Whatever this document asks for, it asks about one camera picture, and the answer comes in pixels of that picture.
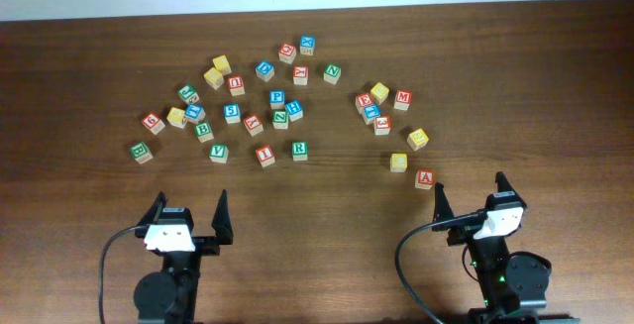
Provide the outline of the yellow S block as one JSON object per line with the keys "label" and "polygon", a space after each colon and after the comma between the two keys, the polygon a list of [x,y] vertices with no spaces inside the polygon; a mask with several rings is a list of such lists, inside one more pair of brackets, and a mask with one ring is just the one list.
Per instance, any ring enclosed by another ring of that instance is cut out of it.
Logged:
{"label": "yellow S block", "polygon": [[422,128],[412,131],[407,136],[407,143],[413,151],[418,151],[429,142],[429,137]]}

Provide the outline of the green B block inner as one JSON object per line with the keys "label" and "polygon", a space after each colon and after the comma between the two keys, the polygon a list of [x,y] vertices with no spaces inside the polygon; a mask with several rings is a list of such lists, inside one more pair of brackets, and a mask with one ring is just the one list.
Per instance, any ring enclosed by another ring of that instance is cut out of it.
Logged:
{"label": "green B block inner", "polygon": [[214,139],[214,134],[207,121],[201,121],[194,126],[194,132],[199,142],[205,143]]}

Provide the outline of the green b block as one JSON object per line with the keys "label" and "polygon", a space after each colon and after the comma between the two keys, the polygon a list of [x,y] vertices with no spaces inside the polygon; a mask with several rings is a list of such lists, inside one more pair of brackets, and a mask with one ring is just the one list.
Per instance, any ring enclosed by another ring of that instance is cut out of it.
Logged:
{"label": "green b block", "polygon": [[194,132],[199,142],[205,143],[214,139],[214,134],[207,121],[201,121],[194,126]]}
{"label": "green b block", "polygon": [[130,146],[132,158],[139,164],[151,160],[154,156],[145,142],[139,142]]}

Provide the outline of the red E block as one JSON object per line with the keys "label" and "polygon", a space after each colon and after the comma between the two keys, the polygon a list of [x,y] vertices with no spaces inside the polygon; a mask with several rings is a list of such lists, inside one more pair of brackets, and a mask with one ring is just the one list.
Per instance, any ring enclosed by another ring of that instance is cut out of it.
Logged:
{"label": "red E block", "polygon": [[355,97],[355,105],[359,113],[362,113],[364,108],[372,104],[373,99],[369,93],[359,94]]}

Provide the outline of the green V block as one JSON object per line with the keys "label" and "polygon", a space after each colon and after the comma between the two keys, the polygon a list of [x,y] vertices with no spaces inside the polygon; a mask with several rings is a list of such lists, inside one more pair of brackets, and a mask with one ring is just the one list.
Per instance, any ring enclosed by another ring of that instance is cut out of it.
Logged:
{"label": "green V block", "polygon": [[213,144],[210,149],[209,158],[212,162],[226,163],[229,150],[224,144]]}

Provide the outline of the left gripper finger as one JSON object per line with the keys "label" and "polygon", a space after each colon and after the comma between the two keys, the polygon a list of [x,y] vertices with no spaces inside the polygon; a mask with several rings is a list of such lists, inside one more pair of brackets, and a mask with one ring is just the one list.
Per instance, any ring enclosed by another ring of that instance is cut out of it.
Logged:
{"label": "left gripper finger", "polygon": [[233,243],[233,229],[229,215],[228,193],[224,189],[219,197],[211,227],[215,232],[215,239],[218,244]]}
{"label": "left gripper finger", "polygon": [[167,202],[167,199],[165,197],[165,194],[162,191],[160,191],[158,193],[157,198],[153,202],[152,206],[146,213],[147,225],[154,224],[158,220],[160,213],[162,212],[163,208],[166,205],[166,202]]}

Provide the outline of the yellow C block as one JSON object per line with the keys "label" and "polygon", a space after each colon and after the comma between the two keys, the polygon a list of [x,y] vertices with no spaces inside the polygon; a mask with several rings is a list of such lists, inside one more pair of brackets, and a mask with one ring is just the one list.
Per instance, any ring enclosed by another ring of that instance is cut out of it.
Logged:
{"label": "yellow C block", "polygon": [[405,172],[408,167],[407,154],[394,153],[390,157],[390,171],[391,172]]}

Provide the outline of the red I block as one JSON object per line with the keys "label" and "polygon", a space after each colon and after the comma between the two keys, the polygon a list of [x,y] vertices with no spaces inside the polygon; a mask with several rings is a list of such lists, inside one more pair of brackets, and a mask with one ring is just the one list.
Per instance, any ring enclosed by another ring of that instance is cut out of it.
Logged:
{"label": "red I block", "polygon": [[256,150],[257,159],[262,167],[275,163],[275,156],[270,146],[263,146]]}

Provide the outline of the green N block lower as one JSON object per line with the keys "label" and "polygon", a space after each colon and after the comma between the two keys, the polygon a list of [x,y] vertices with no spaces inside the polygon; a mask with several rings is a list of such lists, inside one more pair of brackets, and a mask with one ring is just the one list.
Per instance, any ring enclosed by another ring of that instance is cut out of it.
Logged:
{"label": "green N block lower", "polygon": [[274,110],[272,113],[272,125],[275,129],[286,130],[288,128],[289,118],[286,111]]}

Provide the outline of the red 3 block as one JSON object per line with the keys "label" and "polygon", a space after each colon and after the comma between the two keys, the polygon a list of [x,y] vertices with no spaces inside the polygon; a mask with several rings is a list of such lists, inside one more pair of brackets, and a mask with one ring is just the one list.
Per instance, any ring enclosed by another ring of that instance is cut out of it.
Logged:
{"label": "red 3 block", "polygon": [[378,116],[373,120],[373,131],[376,136],[386,136],[390,133],[391,121],[389,116]]}

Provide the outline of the red 6 block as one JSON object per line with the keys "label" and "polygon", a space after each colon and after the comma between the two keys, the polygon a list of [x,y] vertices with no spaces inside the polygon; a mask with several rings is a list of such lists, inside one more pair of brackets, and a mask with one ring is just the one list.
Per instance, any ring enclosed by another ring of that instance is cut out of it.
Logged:
{"label": "red 6 block", "polygon": [[143,119],[142,119],[142,124],[144,125],[144,127],[149,130],[153,135],[157,135],[159,132],[161,132],[164,127],[165,124],[162,121],[162,119],[155,113],[151,112],[148,113]]}

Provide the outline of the red A block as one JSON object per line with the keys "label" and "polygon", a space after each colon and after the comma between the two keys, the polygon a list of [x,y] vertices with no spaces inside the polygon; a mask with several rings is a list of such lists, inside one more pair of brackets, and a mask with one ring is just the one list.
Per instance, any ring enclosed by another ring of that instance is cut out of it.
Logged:
{"label": "red A block", "polygon": [[418,189],[431,189],[435,183],[433,170],[419,169],[415,177],[415,187]]}

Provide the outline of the green R block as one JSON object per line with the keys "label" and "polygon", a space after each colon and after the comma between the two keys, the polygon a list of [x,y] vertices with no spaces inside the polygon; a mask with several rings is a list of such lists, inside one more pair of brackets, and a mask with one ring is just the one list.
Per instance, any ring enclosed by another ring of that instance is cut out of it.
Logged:
{"label": "green R block", "polygon": [[295,162],[308,160],[308,145],[306,142],[293,142],[291,145],[291,151]]}

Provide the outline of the green n block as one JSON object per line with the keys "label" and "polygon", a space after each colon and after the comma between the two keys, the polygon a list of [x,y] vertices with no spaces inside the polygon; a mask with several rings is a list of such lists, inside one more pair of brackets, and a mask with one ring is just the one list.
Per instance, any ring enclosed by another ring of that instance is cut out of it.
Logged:
{"label": "green n block", "polygon": [[334,63],[328,63],[324,70],[324,80],[335,85],[342,74],[341,68]]}
{"label": "green n block", "polygon": [[288,128],[289,118],[286,111],[274,110],[272,113],[272,125],[275,129],[286,130]]}

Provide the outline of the yellow block right upper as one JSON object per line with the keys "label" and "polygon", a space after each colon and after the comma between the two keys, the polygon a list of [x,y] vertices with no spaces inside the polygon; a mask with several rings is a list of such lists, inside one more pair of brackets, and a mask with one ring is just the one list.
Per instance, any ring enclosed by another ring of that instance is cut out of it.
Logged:
{"label": "yellow block right upper", "polygon": [[385,86],[381,82],[378,82],[375,86],[371,88],[370,96],[372,97],[375,104],[380,105],[387,99],[389,92],[390,90],[387,86]]}

